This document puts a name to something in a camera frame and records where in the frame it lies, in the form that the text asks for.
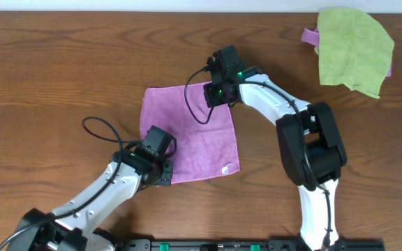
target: light green towel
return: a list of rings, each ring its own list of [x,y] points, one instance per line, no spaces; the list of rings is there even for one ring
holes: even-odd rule
[[[380,98],[394,49],[381,24],[360,10],[332,8],[320,12],[318,31],[320,84],[344,84]]]

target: wooden table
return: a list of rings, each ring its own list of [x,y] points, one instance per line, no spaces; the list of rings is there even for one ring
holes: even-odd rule
[[[88,135],[82,118],[101,116],[137,139],[146,88],[183,84],[212,52],[234,44],[292,95],[332,106],[348,153],[339,234],[402,250],[402,15],[374,18],[395,41],[379,100],[319,85],[318,56],[300,41],[317,14],[0,13],[0,242],[28,210],[62,205],[106,167],[117,145]],[[232,115],[241,172],[141,192],[101,227],[124,238],[296,235],[299,193],[282,168],[275,128],[244,105]]]

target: pink cloth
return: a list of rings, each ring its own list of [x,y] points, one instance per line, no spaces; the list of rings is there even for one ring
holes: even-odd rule
[[[307,28],[304,28],[304,32],[301,34],[302,42],[306,42],[308,44],[319,47],[319,40],[320,36],[317,28],[314,31],[310,31]],[[386,77],[390,77],[391,75],[392,75],[392,63],[390,63],[390,68],[389,71],[387,72]]]
[[[200,84],[187,88],[187,99],[195,113],[205,121],[210,108]],[[149,88],[145,91],[140,115],[140,136],[157,126],[177,139],[173,160],[172,184],[200,181],[233,174],[240,170],[237,139],[230,108],[215,107],[210,122],[195,121],[184,101],[184,86]]]

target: white wall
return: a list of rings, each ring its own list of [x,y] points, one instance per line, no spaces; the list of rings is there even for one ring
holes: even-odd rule
[[[402,13],[402,0],[0,0],[0,10],[318,12],[338,6]]]

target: wood grain surface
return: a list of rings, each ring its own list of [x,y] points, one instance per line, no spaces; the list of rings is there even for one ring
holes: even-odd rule
[[[300,41],[317,14],[0,13],[0,242],[28,210],[62,205],[105,169],[117,146],[88,135],[82,118],[101,116],[137,139],[146,88],[183,84],[212,52],[234,44],[287,92],[332,106],[348,153],[336,195],[339,234],[402,250],[402,15],[374,18],[395,41],[379,100],[319,85],[318,56]],[[101,227],[124,238],[296,235],[299,193],[282,168],[275,128],[244,105],[232,115],[241,172],[151,188]]]

